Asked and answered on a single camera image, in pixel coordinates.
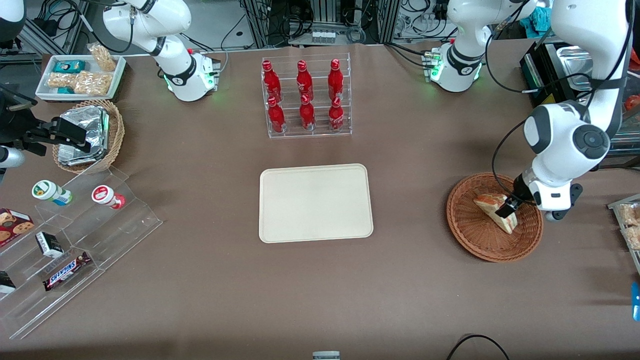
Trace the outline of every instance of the plastic bag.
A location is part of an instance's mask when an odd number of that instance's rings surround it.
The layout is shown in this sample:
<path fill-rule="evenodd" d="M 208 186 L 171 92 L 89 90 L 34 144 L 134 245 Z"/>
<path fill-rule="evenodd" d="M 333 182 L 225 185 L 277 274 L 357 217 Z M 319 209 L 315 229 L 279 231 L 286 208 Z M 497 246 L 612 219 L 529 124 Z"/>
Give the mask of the plastic bag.
<path fill-rule="evenodd" d="M 76 82 L 77 74 L 64 74 L 62 72 L 52 72 L 47 79 L 47 86 L 50 88 L 66 88 Z"/>
<path fill-rule="evenodd" d="M 92 42 L 87 44 L 86 47 L 102 71 L 114 71 L 116 69 L 116 62 L 106 47 L 100 45 L 99 42 Z"/>
<path fill-rule="evenodd" d="M 107 72 L 81 71 L 76 77 L 74 92 L 76 94 L 101 95 L 109 92 L 113 75 Z"/>
<path fill-rule="evenodd" d="M 640 225 L 640 207 L 638 204 L 620 204 L 616 206 L 616 209 L 625 225 Z"/>

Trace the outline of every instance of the brown table surface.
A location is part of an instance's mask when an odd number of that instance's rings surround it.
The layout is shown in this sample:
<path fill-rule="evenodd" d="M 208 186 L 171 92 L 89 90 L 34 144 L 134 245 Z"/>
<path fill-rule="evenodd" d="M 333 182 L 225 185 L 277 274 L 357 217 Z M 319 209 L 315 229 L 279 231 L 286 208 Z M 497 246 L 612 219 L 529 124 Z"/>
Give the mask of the brown table surface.
<path fill-rule="evenodd" d="M 530 40 L 497 41 L 497 77 L 523 86 Z M 351 52 L 351 137 L 270 140 L 260 89 L 263 56 Z M 149 57 L 117 106 L 126 136 L 115 166 L 166 222 L 26 339 L 0 336 L 8 359 L 444 359 L 464 334 L 496 339 L 512 359 L 640 357 L 631 317 L 631 256 L 605 205 L 640 192 L 626 170 L 589 173 L 585 192 L 540 246 L 516 263 L 481 261 L 451 235 L 444 204 L 464 177 L 490 170 L 498 141 L 531 110 L 483 69 L 451 94 L 383 46 L 232 53 L 221 89 L 180 102 Z M 40 102 L 49 120 L 69 104 Z M 32 212 L 31 186 L 72 174 L 28 154 L 0 186 L 2 206 Z M 532 159 L 521 132 L 499 172 Z M 267 168 L 361 163 L 369 172 L 373 235 L 265 244 L 259 176 Z M 455 359 L 498 359 L 485 340 Z"/>

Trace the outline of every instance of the coca-cola bottle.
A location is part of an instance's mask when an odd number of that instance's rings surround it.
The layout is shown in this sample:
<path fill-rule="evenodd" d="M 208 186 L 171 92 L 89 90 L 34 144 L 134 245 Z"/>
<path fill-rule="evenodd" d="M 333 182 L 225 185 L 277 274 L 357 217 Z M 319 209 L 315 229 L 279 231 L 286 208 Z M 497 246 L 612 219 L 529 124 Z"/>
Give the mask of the coca-cola bottle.
<path fill-rule="evenodd" d="M 282 111 L 282 108 L 278 105 L 275 96 L 269 96 L 267 103 L 269 104 L 268 113 L 271 128 L 276 133 L 284 133 L 287 130 L 287 124 L 284 122 L 284 111 Z"/>
<path fill-rule="evenodd" d="M 344 110 L 340 105 L 340 98 L 334 97 L 329 109 L 329 127 L 332 131 L 340 131 L 344 123 Z"/>
<path fill-rule="evenodd" d="M 309 101 L 314 100 L 314 85 L 311 80 L 311 74 L 307 70 L 307 62 L 305 60 L 298 61 L 298 77 L 296 78 L 298 82 L 298 90 L 300 91 L 300 96 L 309 95 Z"/>
<path fill-rule="evenodd" d="M 309 95 L 305 94 L 300 97 L 300 119 L 302 119 L 302 127 L 307 131 L 312 131 L 316 128 L 316 114 L 314 106 L 311 105 Z"/>
<path fill-rule="evenodd" d="M 280 86 L 280 78 L 275 71 L 271 61 L 264 60 L 262 62 L 262 69 L 264 70 L 264 84 L 267 86 L 267 94 L 276 98 L 276 102 L 282 101 L 282 87 Z"/>
<path fill-rule="evenodd" d="M 331 71 L 329 72 L 329 99 L 334 100 L 335 97 L 342 98 L 343 77 L 340 71 L 340 60 L 333 59 L 331 61 Z"/>

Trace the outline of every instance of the wicker basket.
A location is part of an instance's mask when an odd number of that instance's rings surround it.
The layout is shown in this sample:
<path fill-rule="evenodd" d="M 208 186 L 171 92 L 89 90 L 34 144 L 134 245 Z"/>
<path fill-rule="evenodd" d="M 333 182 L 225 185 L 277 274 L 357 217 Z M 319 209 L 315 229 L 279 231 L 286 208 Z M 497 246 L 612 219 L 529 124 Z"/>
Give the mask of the wicker basket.
<path fill-rule="evenodd" d="M 82 108 L 85 106 L 102 106 L 109 113 L 109 152 L 107 155 L 102 158 L 100 161 L 95 163 L 95 166 L 92 168 L 96 171 L 102 171 L 107 169 L 118 156 L 120 152 L 120 146 L 122 145 L 122 138 L 124 138 L 124 123 L 122 122 L 122 116 L 118 111 L 118 108 L 109 100 L 88 100 L 75 105 L 73 109 Z M 60 149 L 59 145 L 53 145 L 53 151 L 51 154 L 53 155 L 53 161 L 56 162 L 57 166 L 61 169 L 73 172 L 75 174 L 80 174 L 82 171 L 86 170 L 88 167 L 93 165 L 93 163 L 82 164 L 82 165 L 73 165 L 66 166 L 62 165 L 58 161 L 58 150 Z"/>
<path fill-rule="evenodd" d="M 504 186 L 513 190 L 513 179 L 498 175 Z M 490 172 L 472 175 L 460 181 L 447 199 L 447 221 L 456 239 L 473 255 L 494 263 L 516 261 L 529 255 L 542 237 L 542 214 L 530 205 L 516 211 L 518 226 L 505 233 L 478 206 L 474 199 L 485 193 L 505 191 Z"/>

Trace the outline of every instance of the metal tray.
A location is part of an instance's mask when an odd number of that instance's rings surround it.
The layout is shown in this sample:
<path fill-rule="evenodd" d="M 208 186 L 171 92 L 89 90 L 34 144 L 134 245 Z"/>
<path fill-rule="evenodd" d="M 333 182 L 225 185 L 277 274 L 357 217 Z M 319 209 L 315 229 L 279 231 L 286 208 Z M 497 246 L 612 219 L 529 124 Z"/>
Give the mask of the metal tray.
<path fill-rule="evenodd" d="M 576 72 L 591 74 L 593 68 L 591 55 L 580 47 L 561 47 L 556 51 L 556 55 L 558 59 L 560 59 L 566 75 L 575 74 Z M 569 82 L 569 86 L 576 91 L 591 90 L 589 80 L 584 76 L 573 76 L 568 78 L 567 81 Z"/>

